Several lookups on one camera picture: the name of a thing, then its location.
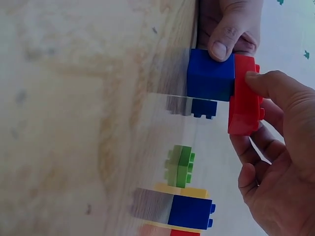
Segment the green brick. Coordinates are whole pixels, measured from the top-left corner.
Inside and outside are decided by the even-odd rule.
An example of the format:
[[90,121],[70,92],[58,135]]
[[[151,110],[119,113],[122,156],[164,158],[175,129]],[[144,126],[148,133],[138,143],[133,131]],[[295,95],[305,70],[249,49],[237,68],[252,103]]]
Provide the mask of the green brick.
[[183,147],[175,145],[173,151],[168,153],[168,158],[165,161],[165,168],[167,169],[164,178],[167,180],[169,186],[176,187],[178,163],[180,161]]
[[191,182],[191,173],[195,159],[195,153],[192,153],[191,149],[191,147],[185,146],[182,148],[177,168],[176,187],[186,188],[186,184]]

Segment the blue brick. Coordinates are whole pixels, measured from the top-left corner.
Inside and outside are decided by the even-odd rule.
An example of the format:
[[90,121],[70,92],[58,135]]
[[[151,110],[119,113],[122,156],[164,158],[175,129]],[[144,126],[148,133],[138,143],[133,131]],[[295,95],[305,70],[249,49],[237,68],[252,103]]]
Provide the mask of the blue brick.
[[230,100],[234,94],[235,60],[213,60],[208,51],[192,49],[187,70],[187,96],[217,101]]
[[216,205],[212,204],[210,214],[215,213],[215,211],[216,211]]
[[205,115],[207,119],[212,119],[217,114],[218,103],[215,101],[193,99],[191,113],[196,118]]
[[168,224],[206,230],[209,225],[212,200],[175,195]]

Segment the wooden surface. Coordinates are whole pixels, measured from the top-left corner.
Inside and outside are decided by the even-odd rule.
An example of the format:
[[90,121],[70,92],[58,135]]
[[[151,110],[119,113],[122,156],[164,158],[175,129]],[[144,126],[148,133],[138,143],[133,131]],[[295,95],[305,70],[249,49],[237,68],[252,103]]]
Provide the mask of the wooden surface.
[[181,144],[193,0],[0,1],[0,235],[132,236]]

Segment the toy building block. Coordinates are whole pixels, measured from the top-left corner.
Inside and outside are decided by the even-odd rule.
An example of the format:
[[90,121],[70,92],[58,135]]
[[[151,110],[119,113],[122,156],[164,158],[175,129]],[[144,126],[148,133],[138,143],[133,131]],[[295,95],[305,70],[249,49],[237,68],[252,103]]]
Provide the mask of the toy building block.
[[215,211],[216,211],[216,205],[215,205],[215,204],[212,204],[212,205],[211,205],[210,214],[215,213]]
[[172,229],[145,224],[139,228],[138,236],[171,236]]
[[134,191],[133,217],[167,224],[175,195],[137,188]]
[[168,186],[166,183],[157,183],[154,186],[154,190],[162,193],[169,193],[174,195],[182,195],[191,198],[204,198],[208,199],[210,197],[206,189],[201,188],[177,188]]
[[184,232],[179,230],[172,230],[170,236],[200,236],[200,233]]
[[225,62],[217,62],[206,50],[191,50],[187,70],[188,97],[228,102],[234,94],[234,80],[234,54]]
[[206,119],[212,119],[217,114],[218,103],[215,101],[193,99],[191,106],[191,113],[196,118],[201,118],[203,115]]
[[158,223],[158,222],[154,222],[154,221],[145,221],[145,224],[153,225],[153,226],[157,226],[157,227],[161,227],[161,228],[166,228],[166,229],[178,230],[178,231],[182,231],[182,232],[191,232],[191,233],[196,233],[196,234],[201,233],[201,230],[179,227],[179,226],[175,226],[175,225],[167,225],[167,224],[162,224],[162,223]]
[[162,193],[169,193],[174,195],[180,195],[182,188],[177,188],[173,186],[169,186],[166,183],[157,183],[154,186],[154,190]]
[[182,188],[180,195],[191,197],[191,198],[203,198],[203,199],[209,198],[208,191],[206,189],[200,189],[200,188]]
[[168,224],[206,230],[212,226],[209,219],[212,200],[174,195]]
[[228,133],[248,136],[259,127],[265,112],[260,107],[262,97],[255,94],[245,82],[247,71],[259,72],[252,57],[235,55],[235,92],[230,99]]
[[191,152],[191,147],[183,146],[178,163],[176,187],[186,188],[186,183],[191,182],[194,159],[195,153]]
[[167,184],[169,186],[176,187],[177,182],[177,167],[182,153],[182,146],[175,145],[174,149],[169,152],[168,159],[165,162],[165,168],[167,171],[165,172],[165,179],[167,180]]

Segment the yellow lego brick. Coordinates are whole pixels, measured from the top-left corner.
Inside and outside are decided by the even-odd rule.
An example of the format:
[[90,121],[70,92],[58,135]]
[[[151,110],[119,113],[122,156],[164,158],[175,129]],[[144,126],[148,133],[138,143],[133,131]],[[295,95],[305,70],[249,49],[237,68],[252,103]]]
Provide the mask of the yellow lego brick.
[[185,227],[179,227],[179,226],[174,226],[174,225],[166,225],[166,224],[161,224],[153,221],[145,221],[144,222],[147,225],[153,225],[156,227],[160,228],[165,228],[165,229],[172,229],[172,230],[179,230],[179,231],[186,231],[186,232],[192,232],[192,233],[201,233],[201,230],[196,230],[196,229],[190,229],[190,228],[185,228]]
[[157,183],[154,186],[154,190],[157,192],[174,194],[174,195],[182,195],[191,198],[203,198],[209,199],[210,195],[206,189],[200,188],[177,188],[173,186],[169,186],[166,183]]
[[174,195],[181,194],[181,188],[169,186],[166,183],[157,183],[154,186],[154,190],[157,192],[169,193],[169,194],[174,194]]
[[200,188],[182,188],[181,195],[191,198],[203,198],[208,199],[210,197],[208,191],[206,189]]

